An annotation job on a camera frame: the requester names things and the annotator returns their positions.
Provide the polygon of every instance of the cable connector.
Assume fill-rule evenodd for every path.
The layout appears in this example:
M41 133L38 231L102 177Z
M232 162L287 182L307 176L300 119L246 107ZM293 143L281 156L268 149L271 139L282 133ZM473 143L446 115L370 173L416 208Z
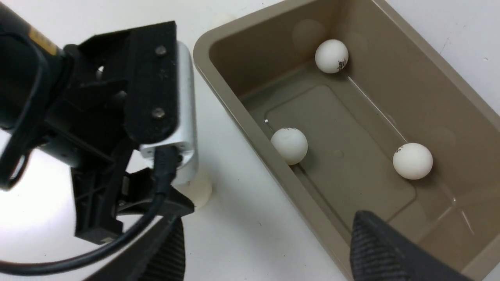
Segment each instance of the cable connector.
M173 145L155 147L151 178L156 194L165 194L168 197L171 184L177 175L178 159L177 147Z

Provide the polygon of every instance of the black plastic mount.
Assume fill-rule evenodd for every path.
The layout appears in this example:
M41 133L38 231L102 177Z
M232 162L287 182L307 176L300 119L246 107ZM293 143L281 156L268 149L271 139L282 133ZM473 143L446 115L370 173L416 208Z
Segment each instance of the black plastic mount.
M20 160L23 170L40 148L71 167L75 236L102 244L121 235L118 211L144 213L152 198L148 170L126 173L132 151L178 126L176 30L171 21L59 49L0 3L0 128L12 134L0 157L0 186L11 188ZM43 77L33 92L27 81L37 74ZM187 198L172 194L178 198L166 206L183 205L170 204L164 214L192 212Z
M132 151L139 144L168 138L177 127L176 25L167 22L96 35L64 50L76 59L70 87L73 94L63 96L61 102L78 105L81 111L88 113L111 100L111 106L116 109L113 116L117 119L113 125L104 124L103 130L97 130L102 136L99 144L106 147L106 151L102 151L103 161L78 165L71 170L75 236L103 244L123 232L122 223L116 219L119 210L131 208L131 213L144 213L152 199L150 171L139 173L141 176L125 172ZM101 74L96 77L99 66L102 66ZM55 114L57 116L71 114L67 107L57 109L64 111ZM163 112L161 117L154 115L158 109ZM94 111L89 118L98 123L99 118L93 117L99 116L99 112ZM96 137L93 128L83 128L80 135ZM124 197L127 197L127 205L121 203ZM185 205L180 209L168 207L176 206L170 200L165 203L169 211L165 215L180 217L193 211L187 198L181 199Z

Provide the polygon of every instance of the white cylindrical object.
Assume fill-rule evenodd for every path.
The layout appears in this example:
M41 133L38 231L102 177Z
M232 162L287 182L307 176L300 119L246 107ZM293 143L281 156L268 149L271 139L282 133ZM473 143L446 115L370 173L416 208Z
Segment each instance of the white cylindrical object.
M396 172L408 180L421 179L433 168L433 155L419 143L407 143L396 150L392 164Z
M195 211L205 206L212 195L212 182L209 174L202 168L198 169L192 180L174 188L193 202Z
M230 23L232 21L236 20L236 17L232 14L228 13L220 13L217 14L210 25L210 29L218 28L222 25L225 25L227 23Z

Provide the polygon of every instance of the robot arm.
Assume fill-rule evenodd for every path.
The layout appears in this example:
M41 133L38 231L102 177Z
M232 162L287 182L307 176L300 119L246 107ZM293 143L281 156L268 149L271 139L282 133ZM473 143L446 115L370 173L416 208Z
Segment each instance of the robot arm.
M198 168L193 69L175 22L59 49L0 3L0 60L0 127L11 134L0 157L0 188L14 187L33 149L45 151L71 167L75 236L108 243L64 261L3 262L0 272L76 269L119 250L155 215L193 212L171 187ZM126 173L133 150L150 169ZM145 215L124 234L116 216L125 213Z

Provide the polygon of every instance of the yellow label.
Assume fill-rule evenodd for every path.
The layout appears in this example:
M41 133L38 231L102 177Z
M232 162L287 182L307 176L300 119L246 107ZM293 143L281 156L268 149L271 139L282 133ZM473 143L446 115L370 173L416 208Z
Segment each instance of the yellow label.
M55 56L58 53L58 47L56 44L52 43L47 37L45 37L40 31L36 30L33 26L29 30L29 38L33 42L37 43L42 49L47 51L47 53Z

